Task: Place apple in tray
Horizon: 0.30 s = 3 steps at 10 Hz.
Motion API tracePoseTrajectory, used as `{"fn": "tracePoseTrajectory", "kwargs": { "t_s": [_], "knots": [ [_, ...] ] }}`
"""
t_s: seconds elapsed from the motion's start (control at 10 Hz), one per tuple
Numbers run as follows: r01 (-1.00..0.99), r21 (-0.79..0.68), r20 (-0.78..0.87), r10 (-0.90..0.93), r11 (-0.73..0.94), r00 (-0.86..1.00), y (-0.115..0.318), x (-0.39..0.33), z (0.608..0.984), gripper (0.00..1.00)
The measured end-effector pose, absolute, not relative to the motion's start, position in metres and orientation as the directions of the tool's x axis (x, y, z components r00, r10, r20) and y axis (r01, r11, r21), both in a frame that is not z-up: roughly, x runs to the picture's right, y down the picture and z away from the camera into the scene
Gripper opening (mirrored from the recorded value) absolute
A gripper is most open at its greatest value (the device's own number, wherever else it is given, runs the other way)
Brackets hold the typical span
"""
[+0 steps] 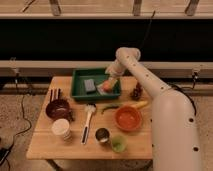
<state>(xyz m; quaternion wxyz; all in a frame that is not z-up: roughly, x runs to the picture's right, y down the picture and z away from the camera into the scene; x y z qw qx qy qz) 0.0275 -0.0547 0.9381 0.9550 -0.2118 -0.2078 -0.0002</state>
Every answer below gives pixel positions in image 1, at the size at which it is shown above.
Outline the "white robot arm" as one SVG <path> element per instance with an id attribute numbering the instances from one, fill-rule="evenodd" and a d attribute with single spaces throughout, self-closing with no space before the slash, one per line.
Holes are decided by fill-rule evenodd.
<path id="1" fill-rule="evenodd" d="M 190 99 L 140 64 L 138 48 L 120 47 L 115 56 L 106 72 L 119 78 L 128 69 L 153 99 L 153 171 L 202 171 L 195 109 Z"/>

